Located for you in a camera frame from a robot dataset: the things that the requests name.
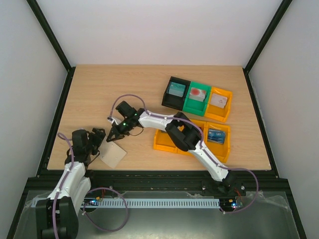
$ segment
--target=small box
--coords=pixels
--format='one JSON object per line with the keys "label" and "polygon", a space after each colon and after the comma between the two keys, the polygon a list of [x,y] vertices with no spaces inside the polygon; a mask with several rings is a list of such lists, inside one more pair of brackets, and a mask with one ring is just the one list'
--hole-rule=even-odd
{"label": "small box", "polygon": [[224,131],[212,128],[208,129],[207,141],[223,144],[225,141],[225,137],[226,133]]}
{"label": "small box", "polygon": [[168,89],[168,93],[170,95],[183,97],[185,89],[186,89],[186,85],[182,85],[176,82],[171,82]]}
{"label": "small box", "polygon": [[203,102],[205,100],[205,97],[206,97],[206,91],[205,90],[198,89],[198,88],[195,88],[195,87],[192,87],[190,89],[190,92],[189,92],[189,98],[190,99]]}
{"label": "small box", "polygon": [[210,100],[210,104],[213,106],[217,106],[220,108],[225,108],[225,105],[227,103],[227,97],[226,96],[221,96],[218,95],[216,93],[212,94],[211,100]]}

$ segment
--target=teal box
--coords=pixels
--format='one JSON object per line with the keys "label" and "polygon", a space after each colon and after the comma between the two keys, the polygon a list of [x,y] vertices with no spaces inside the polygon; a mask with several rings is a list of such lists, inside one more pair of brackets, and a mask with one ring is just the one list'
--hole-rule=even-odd
{"label": "teal box", "polygon": [[[197,89],[206,91],[205,100],[201,102],[201,101],[190,99],[189,94],[190,94],[191,88],[197,88]],[[207,103],[209,100],[210,91],[211,91],[211,86],[204,85],[197,82],[191,82],[186,95],[183,111],[189,112],[198,116],[204,116],[206,108],[207,108]]]}
{"label": "teal box", "polygon": [[168,93],[170,95],[183,97],[185,89],[186,89],[186,85],[179,84],[176,82],[171,82],[168,89]]}

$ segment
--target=white wall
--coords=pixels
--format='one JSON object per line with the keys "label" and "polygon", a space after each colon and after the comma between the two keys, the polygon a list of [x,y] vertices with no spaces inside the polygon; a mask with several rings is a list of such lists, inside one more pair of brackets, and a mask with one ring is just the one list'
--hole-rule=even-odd
{"label": "white wall", "polygon": [[293,1],[250,74],[281,177],[318,238],[319,2]]}
{"label": "white wall", "polygon": [[25,0],[0,1],[0,238],[35,176],[66,77]]}
{"label": "white wall", "polygon": [[38,0],[71,65],[247,64],[281,0]]}

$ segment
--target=red and white box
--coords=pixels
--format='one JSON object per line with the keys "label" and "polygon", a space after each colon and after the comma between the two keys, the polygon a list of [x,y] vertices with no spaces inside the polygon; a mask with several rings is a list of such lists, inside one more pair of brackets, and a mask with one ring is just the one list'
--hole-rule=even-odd
{"label": "red and white box", "polygon": [[195,87],[190,89],[189,98],[192,100],[203,102],[206,97],[206,91]]}

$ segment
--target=wire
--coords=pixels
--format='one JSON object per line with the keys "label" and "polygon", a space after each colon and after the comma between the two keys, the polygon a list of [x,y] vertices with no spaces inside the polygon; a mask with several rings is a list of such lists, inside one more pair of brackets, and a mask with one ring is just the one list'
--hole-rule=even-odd
{"label": "wire", "polygon": [[97,159],[97,157],[100,156],[100,154],[101,154],[101,153],[100,153],[100,151],[98,150],[97,155],[96,155],[95,158],[93,158],[93,160],[88,164],[88,166],[89,166],[91,163],[93,163],[93,161],[94,161],[95,159]]}
{"label": "wire", "polygon": [[144,131],[144,128],[142,128],[142,131],[141,132],[139,132],[138,134],[131,134],[131,133],[129,133],[131,136],[138,136],[138,135],[140,135],[141,133],[143,133],[143,131]]}
{"label": "wire", "polygon": [[92,190],[90,190],[90,191],[88,192],[88,194],[89,194],[89,193],[92,193],[92,192],[94,192],[94,191],[97,191],[97,190],[108,190],[108,191],[111,191],[111,192],[113,192],[113,193],[116,193],[116,194],[123,200],[124,205],[125,205],[125,210],[126,210],[126,216],[125,216],[125,219],[124,219],[123,223],[122,223],[118,228],[112,229],[112,230],[110,230],[110,229],[104,229],[104,228],[99,227],[97,224],[95,224],[95,223],[93,222],[93,220],[90,218],[90,216],[88,215],[88,213],[85,211],[85,207],[86,207],[86,205],[88,205],[88,203],[84,204],[84,206],[83,206],[83,215],[85,215],[85,216],[89,219],[89,221],[90,221],[97,229],[99,229],[99,230],[101,230],[101,231],[109,232],[109,233],[113,233],[113,232],[119,231],[120,229],[122,229],[122,228],[125,226],[125,224],[126,224],[126,223],[128,222],[128,220],[129,220],[129,207],[128,207],[128,204],[127,204],[125,198],[124,198],[124,197],[122,196],[122,194],[120,194],[118,191],[115,191],[114,189],[111,189],[111,188],[104,188],[104,187],[92,189]]}
{"label": "wire", "polygon": [[241,197],[241,194],[240,194],[240,192],[238,191],[238,189],[237,189],[237,188],[234,188],[234,191],[238,194],[238,197],[239,197],[239,199],[241,200],[241,202],[244,203],[244,201],[243,201],[243,199],[242,199],[242,197]]}
{"label": "wire", "polygon": [[61,192],[61,189],[62,189],[62,186],[67,178],[67,176],[69,175],[70,171],[72,170],[73,168],[73,165],[74,165],[74,152],[73,152],[73,148],[72,148],[72,145],[70,143],[70,140],[62,133],[58,133],[57,134],[59,138],[65,140],[70,148],[70,152],[71,152],[71,165],[70,165],[70,168],[69,168],[69,171],[66,172],[66,174],[64,175],[59,187],[58,187],[58,190],[55,194],[55,197],[54,197],[54,200],[53,200],[53,206],[52,206],[52,222],[53,222],[53,232],[54,232],[54,236],[55,236],[55,239],[59,239],[59,234],[58,234],[58,230],[57,230],[57,227],[56,227],[56,202],[58,200],[58,197],[59,197],[59,194]]}
{"label": "wire", "polygon": [[[144,107],[145,113],[146,113],[147,115],[149,115],[149,116],[152,115],[152,117],[155,117],[155,118],[158,118],[158,119],[163,119],[163,120],[165,120],[165,119],[166,119],[166,120],[170,120],[170,119],[171,119],[171,120],[179,120],[179,121],[183,121],[183,122],[186,122],[186,123],[191,124],[192,126],[194,126],[194,127],[200,132],[200,134],[201,134],[201,140],[200,140],[200,144],[199,144],[199,145],[202,146],[203,141],[204,141],[204,133],[203,133],[203,131],[200,129],[200,127],[198,127],[196,124],[194,124],[192,121],[189,121],[189,120],[185,120],[185,119],[181,119],[181,118],[177,118],[177,117],[165,117],[165,116],[160,116],[160,115],[157,115],[157,114],[154,114],[154,113],[150,113],[150,112],[146,109],[146,104],[145,104],[144,100],[143,100],[141,97],[136,96],[136,95],[133,95],[133,94],[125,94],[125,95],[119,96],[119,97],[114,101],[113,106],[112,106],[111,111],[110,111],[110,116],[109,116],[110,118],[112,117],[113,110],[114,110],[114,107],[115,107],[116,102],[117,102],[120,98],[125,97],[125,96],[133,96],[133,97],[136,97],[136,98],[140,99],[140,100],[142,101],[142,103],[143,103],[143,107]],[[256,200],[256,198],[257,198],[257,196],[258,196],[259,183],[258,183],[258,179],[257,179],[256,175],[255,175],[251,170],[249,170],[249,169],[247,169],[247,168],[228,168],[228,167],[221,166],[219,163],[217,163],[217,162],[215,161],[215,159],[208,153],[208,151],[207,151],[204,147],[203,147],[202,149],[203,149],[203,152],[208,156],[208,158],[209,158],[210,160],[213,161],[213,163],[214,163],[216,166],[218,166],[218,167],[220,167],[220,168],[222,168],[222,169],[231,170],[231,171],[247,171],[247,172],[249,172],[249,173],[254,177],[254,179],[255,179],[255,181],[256,181],[256,194],[255,194],[253,200],[252,200],[246,207],[244,207],[244,208],[242,208],[242,209],[239,209],[239,210],[237,210],[237,211],[233,211],[233,212],[225,212],[222,208],[220,208],[220,210],[223,212],[223,214],[239,213],[239,212],[242,212],[243,210],[249,208],[249,207],[255,202],[255,200]]]}
{"label": "wire", "polygon": [[62,139],[62,140],[65,140],[65,139],[66,139],[66,137],[63,138],[63,137],[61,136],[61,133],[58,133],[57,136],[58,136],[60,139]]}
{"label": "wire", "polygon": [[102,199],[104,199],[105,189],[102,190]]}

